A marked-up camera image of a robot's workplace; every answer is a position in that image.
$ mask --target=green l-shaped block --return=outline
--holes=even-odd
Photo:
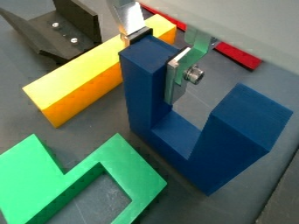
[[[42,224],[107,172],[131,199],[112,223],[131,223],[166,182],[116,134],[67,173],[36,135],[0,156],[0,211],[8,224]]]

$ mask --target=black metal bracket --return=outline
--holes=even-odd
[[[56,10],[24,20],[0,8],[0,15],[31,48],[58,63],[67,63],[102,44],[99,15],[79,0],[52,0]]]

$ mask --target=screw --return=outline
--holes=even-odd
[[[71,44],[72,44],[74,46],[76,46],[76,45],[79,44],[79,40],[78,40],[76,38],[72,38],[72,39],[70,40],[70,42],[71,42]]]
[[[62,27],[60,27],[60,23],[54,23],[52,25],[51,25],[51,27],[52,27],[52,29],[54,30],[59,30]]]
[[[200,83],[203,75],[204,75],[204,72],[195,65],[190,67],[190,69],[184,73],[184,79],[190,81],[194,85],[198,85]]]

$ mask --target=yellow rectangular block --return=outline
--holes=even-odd
[[[155,15],[146,25],[160,40],[174,43],[176,27],[168,20]],[[118,35],[23,88],[55,128],[123,82],[123,49]]]

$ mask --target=u-shaped blue block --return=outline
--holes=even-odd
[[[164,102],[166,61],[178,52],[147,36],[119,54],[130,126],[210,195],[270,152],[293,111],[238,84],[200,131]]]

